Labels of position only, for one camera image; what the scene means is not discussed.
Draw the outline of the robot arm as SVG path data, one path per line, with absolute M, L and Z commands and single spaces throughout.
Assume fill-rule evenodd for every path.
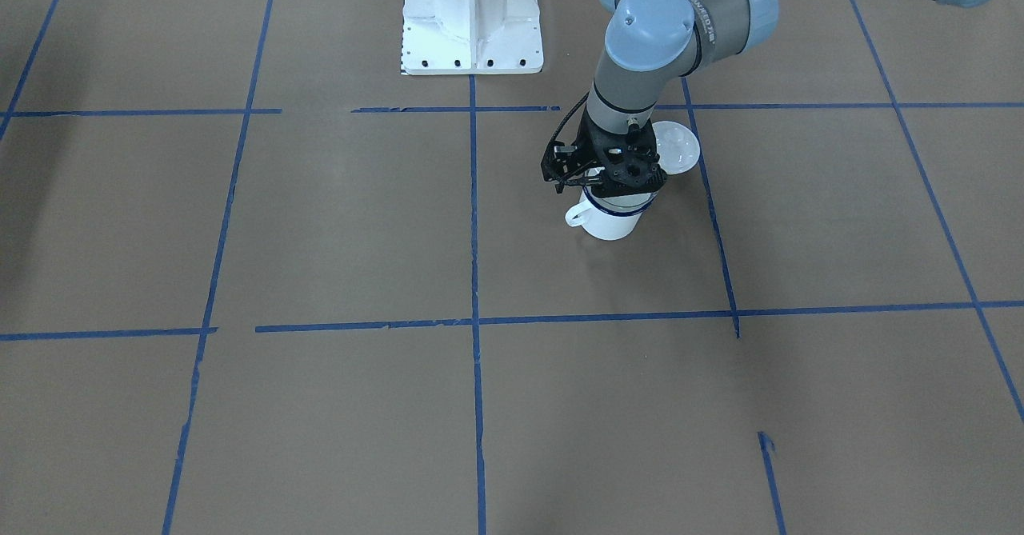
M 931 0 L 970 8 L 989 0 Z M 600 0 L 611 17 L 575 139 L 549 140 L 542 177 L 562 192 L 598 198 L 655 193 L 698 163 L 698 151 L 656 133 L 651 116 L 663 87 L 752 50 L 780 18 L 779 0 Z

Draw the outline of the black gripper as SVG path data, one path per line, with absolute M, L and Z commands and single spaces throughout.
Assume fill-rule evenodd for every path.
M 557 193 L 566 186 L 585 186 L 595 197 L 652 194 L 668 181 L 651 121 L 615 134 L 597 126 L 587 112 L 571 145 L 549 141 L 541 172 L 546 182 L 555 182 Z

